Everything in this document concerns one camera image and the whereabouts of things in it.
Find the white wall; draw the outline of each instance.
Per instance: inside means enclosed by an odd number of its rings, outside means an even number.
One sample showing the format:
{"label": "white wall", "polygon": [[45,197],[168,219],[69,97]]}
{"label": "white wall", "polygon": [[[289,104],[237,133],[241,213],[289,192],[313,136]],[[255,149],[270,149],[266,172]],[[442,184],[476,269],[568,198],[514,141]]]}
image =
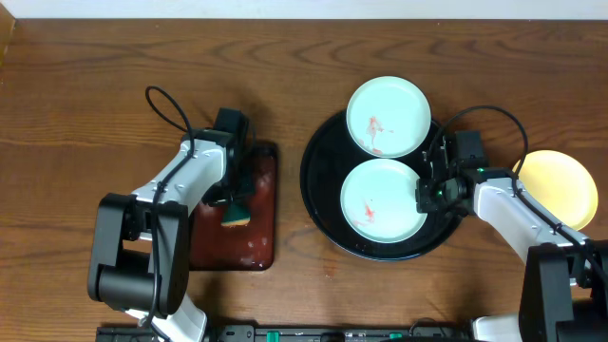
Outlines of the white wall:
{"label": "white wall", "polygon": [[0,0],[16,18],[608,19],[608,0]]}

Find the wooden table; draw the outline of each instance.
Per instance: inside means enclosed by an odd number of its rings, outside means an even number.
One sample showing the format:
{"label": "wooden table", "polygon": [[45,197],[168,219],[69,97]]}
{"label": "wooden table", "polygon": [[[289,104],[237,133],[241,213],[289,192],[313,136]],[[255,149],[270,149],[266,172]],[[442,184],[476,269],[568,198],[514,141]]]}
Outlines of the wooden table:
{"label": "wooden table", "polygon": [[[413,81],[442,121],[470,105],[511,110],[532,149],[589,169],[599,209],[583,232],[608,238],[608,23],[24,20],[0,83],[0,339],[92,341],[102,324],[134,323],[88,298],[86,273],[99,200],[149,181],[178,149],[148,85],[197,126],[220,106],[242,109],[280,147],[275,264],[190,275],[188,293],[215,321],[373,327],[516,312],[523,264],[475,218],[432,253],[392,263],[352,256],[314,227],[304,148],[380,75]],[[500,115],[460,127],[482,129],[495,165],[522,152]]]}

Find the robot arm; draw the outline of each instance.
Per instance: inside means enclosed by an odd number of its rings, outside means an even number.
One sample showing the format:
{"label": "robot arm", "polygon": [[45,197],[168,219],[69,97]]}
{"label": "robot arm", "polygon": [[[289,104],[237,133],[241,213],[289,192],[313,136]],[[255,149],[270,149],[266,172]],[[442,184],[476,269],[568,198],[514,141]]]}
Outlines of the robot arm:
{"label": "robot arm", "polygon": [[[153,328],[172,341],[203,338],[206,316],[196,308],[186,287],[189,275],[190,219],[202,200],[210,205],[230,203],[251,195],[240,185],[238,164],[248,121],[239,111],[221,109],[213,129],[194,132],[194,154],[164,186],[157,204],[161,286]],[[124,240],[151,239],[150,222],[159,181],[189,152],[189,137],[178,155],[153,180],[131,195],[108,194],[98,209],[88,274],[88,294],[114,310],[139,319],[148,315],[154,291],[152,254],[124,248]]]}
{"label": "robot arm", "polygon": [[[513,187],[510,178],[486,180],[475,186],[473,210],[478,218],[488,222],[496,229],[520,256],[523,263],[527,261],[528,249],[544,243],[553,243],[558,247],[572,246],[572,242],[556,234],[549,225],[532,213],[522,201],[513,196]],[[548,210],[538,203],[525,191],[523,184],[518,180],[518,188],[523,195],[537,209],[541,210],[554,222],[559,222]],[[570,227],[562,225],[561,228],[571,237],[584,245],[588,237]]]}
{"label": "robot arm", "polygon": [[[524,342],[605,340],[608,288],[597,270],[608,271],[608,242],[591,241],[560,223],[520,181],[513,181],[509,169],[488,167],[479,132],[446,136],[438,149],[441,153],[428,161],[432,179],[418,180],[417,210],[477,216],[496,229],[522,259],[525,277],[520,311],[506,324],[510,330],[519,330],[513,335]],[[516,194],[514,183],[521,192]],[[591,300],[573,301],[573,285],[591,288]],[[484,322],[486,331],[505,327],[504,319]]]}

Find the black round tray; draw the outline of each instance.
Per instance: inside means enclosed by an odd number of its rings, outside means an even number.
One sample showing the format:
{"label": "black round tray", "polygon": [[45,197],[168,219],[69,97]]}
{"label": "black round tray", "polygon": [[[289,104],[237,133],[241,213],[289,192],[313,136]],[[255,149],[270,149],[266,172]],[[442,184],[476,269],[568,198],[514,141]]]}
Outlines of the black round tray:
{"label": "black round tray", "polygon": [[[397,161],[411,167],[421,178],[430,178],[432,170],[423,161],[438,124],[433,122],[425,140]],[[346,110],[329,118],[314,133],[300,166],[300,189],[308,213],[316,226],[345,250],[374,260],[405,260],[428,253],[443,243],[462,218],[451,213],[428,214],[423,226],[412,237],[395,243],[368,240],[347,223],[340,206],[342,183],[362,162],[374,159],[352,140],[346,125]]]}

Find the sponge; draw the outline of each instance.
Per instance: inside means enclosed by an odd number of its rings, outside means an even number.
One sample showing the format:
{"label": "sponge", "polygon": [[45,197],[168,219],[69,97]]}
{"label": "sponge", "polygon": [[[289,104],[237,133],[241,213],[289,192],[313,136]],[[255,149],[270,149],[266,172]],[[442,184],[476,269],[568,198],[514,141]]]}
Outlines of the sponge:
{"label": "sponge", "polygon": [[244,206],[236,203],[231,203],[224,217],[221,219],[222,227],[229,227],[235,225],[245,225],[249,223],[251,219],[251,213]]}

